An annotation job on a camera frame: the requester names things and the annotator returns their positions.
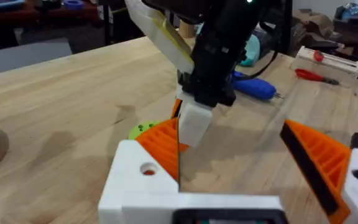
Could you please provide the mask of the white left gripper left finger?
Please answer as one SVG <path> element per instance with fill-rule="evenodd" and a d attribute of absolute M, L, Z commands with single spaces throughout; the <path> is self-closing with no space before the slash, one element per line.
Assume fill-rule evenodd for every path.
<path fill-rule="evenodd" d="M 177 193 L 178 182 L 135 140 L 122 140 L 98 203 L 100 223 L 124 223 L 122 201 L 133 193 Z"/>

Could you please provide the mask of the white orange left gripper right finger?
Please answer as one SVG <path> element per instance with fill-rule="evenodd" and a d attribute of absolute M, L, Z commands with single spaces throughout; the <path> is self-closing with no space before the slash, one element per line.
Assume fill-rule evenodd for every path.
<path fill-rule="evenodd" d="M 285 120 L 280 137 L 293 156 L 328 223 L 358 223 L 358 133 L 351 145 Z"/>

